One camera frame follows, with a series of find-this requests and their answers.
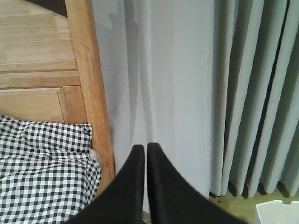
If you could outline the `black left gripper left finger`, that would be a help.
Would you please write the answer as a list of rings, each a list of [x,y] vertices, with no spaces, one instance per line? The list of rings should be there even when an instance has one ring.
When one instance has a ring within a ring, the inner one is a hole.
[[[145,153],[134,145],[114,180],[68,224],[142,224]]]

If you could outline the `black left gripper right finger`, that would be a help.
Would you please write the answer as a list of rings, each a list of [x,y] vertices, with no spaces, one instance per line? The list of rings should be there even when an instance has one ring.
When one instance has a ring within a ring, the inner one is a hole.
[[[154,224],[243,224],[193,188],[158,143],[147,145],[147,186]]]

